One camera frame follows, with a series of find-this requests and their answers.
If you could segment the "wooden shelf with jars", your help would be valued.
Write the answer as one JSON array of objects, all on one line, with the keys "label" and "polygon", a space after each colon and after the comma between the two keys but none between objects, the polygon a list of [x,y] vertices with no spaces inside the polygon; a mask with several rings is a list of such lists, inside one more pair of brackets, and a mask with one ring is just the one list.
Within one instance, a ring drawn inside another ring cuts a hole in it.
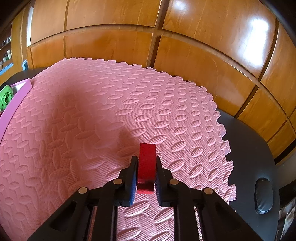
[{"label": "wooden shelf with jars", "polygon": [[13,58],[11,51],[11,29],[12,24],[10,24],[4,33],[1,35],[1,45],[0,45],[0,75],[3,75],[13,66]]}]

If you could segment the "red angular block toy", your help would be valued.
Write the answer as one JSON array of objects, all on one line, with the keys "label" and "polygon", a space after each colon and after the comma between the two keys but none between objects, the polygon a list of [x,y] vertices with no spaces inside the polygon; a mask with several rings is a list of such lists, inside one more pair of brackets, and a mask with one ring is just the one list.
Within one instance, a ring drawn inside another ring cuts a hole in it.
[{"label": "red angular block toy", "polygon": [[137,193],[154,193],[156,180],[156,145],[140,144],[137,173]]}]

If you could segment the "green white toy bottle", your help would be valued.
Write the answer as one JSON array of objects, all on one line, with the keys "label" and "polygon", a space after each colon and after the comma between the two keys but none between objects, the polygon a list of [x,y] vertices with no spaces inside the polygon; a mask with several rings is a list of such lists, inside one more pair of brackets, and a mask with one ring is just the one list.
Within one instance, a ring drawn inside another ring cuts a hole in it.
[{"label": "green white toy bottle", "polygon": [[0,92],[0,108],[3,112],[14,96],[13,89],[9,84],[3,83]]}]

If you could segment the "black leather massage table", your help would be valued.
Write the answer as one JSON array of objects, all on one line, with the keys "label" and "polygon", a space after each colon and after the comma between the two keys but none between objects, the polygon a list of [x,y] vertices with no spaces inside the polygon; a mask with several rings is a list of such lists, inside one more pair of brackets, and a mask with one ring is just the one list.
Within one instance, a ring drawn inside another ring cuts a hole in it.
[{"label": "black leather massage table", "polygon": [[[7,83],[30,78],[32,84],[39,73],[19,72]],[[226,202],[210,187],[199,190],[188,186],[197,221],[196,240],[273,240],[279,196],[271,151],[254,130],[218,113],[217,121],[226,130],[222,140],[230,146],[226,159],[233,162],[233,170],[228,183],[236,186],[236,199]],[[273,186],[273,207],[266,214],[255,209],[255,184],[261,178]],[[174,240],[174,208],[159,206],[155,182],[154,193],[137,193],[136,186],[133,205],[118,208],[116,240]],[[27,240],[97,240],[97,206],[103,186],[78,188]]]}]

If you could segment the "pink foam puzzle mat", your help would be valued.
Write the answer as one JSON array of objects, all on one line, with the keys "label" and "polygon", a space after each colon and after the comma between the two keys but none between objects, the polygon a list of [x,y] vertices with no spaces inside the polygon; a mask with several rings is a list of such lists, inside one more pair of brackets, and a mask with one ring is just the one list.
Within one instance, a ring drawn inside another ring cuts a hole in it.
[{"label": "pink foam puzzle mat", "polygon": [[32,79],[1,140],[1,226],[27,240],[78,188],[103,186],[142,143],[195,189],[236,199],[226,130],[206,88],[124,62],[64,59]]}]

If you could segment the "wooden wardrobe wall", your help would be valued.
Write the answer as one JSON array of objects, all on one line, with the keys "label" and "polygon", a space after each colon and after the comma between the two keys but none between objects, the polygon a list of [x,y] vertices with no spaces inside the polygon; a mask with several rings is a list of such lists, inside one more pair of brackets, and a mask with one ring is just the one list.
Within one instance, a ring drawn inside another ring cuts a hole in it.
[{"label": "wooden wardrobe wall", "polygon": [[269,1],[22,1],[14,71],[64,58],[140,64],[206,87],[269,145],[295,153],[295,37]]}]

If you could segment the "pink rimmed white tray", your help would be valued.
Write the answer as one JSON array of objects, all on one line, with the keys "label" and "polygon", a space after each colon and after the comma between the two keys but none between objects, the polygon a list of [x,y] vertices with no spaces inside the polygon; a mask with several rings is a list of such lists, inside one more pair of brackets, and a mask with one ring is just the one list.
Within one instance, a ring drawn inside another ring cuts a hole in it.
[{"label": "pink rimmed white tray", "polygon": [[3,112],[1,112],[0,141],[2,140],[7,126],[11,118],[13,117],[15,111],[17,110],[18,106],[21,104],[22,100],[32,89],[30,78],[24,79],[10,86],[13,89],[14,96],[11,102],[6,107],[6,109]]}]

